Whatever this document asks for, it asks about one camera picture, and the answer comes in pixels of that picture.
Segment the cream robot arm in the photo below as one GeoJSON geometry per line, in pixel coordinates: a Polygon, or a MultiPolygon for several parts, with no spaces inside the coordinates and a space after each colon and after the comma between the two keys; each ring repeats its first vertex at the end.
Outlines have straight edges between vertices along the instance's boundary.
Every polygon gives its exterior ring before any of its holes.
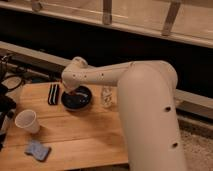
{"type": "Polygon", "coordinates": [[[74,58],[62,72],[67,93],[82,84],[117,88],[130,171],[187,171],[177,120],[175,69],[160,60],[91,67],[74,58]]]}

